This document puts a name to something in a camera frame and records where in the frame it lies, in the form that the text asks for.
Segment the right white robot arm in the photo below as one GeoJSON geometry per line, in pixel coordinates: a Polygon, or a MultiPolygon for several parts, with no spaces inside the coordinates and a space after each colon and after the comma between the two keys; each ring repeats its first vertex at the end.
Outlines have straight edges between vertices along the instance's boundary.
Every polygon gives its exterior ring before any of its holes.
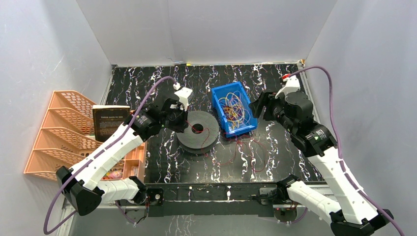
{"type": "Polygon", "coordinates": [[[369,236],[392,220],[391,212],[375,207],[351,176],[332,133],[314,120],[313,103],[306,94],[262,92],[249,107],[255,118],[275,121],[290,133],[294,146],[319,170],[334,195],[330,199],[289,175],[274,190],[260,194],[259,201],[300,203],[325,220],[336,236],[369,236]]]}

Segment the black cable spool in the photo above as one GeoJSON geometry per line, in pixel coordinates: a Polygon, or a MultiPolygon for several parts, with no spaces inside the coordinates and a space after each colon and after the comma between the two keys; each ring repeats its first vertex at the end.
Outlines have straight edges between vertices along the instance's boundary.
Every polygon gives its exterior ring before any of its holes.
{"type": "Polygon", "coordinates": [[[179,145],[186,152],[202,155],[217,144],[219,125],[212,114],[205,111],[189,112],[187,123],[184,132],[176,134],[179,145]]]}

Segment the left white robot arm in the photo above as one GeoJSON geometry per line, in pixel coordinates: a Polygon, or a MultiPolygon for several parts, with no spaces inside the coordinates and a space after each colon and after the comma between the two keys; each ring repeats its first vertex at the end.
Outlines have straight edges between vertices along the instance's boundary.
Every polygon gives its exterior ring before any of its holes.
{"type": "Polygon", "coordinates": [[[129,152],[160,130],[183,132],[188,126],[189,100],[175,94],[156,99],[128,116],[116,132],[84,160],[71,168],[62,166],[57,170],[60,190],[80,216],[90,214],[101,203],[128,200],[141,205],[146,201],[148,188],[138,177],[109,181],[102,178],[129,152]]]}

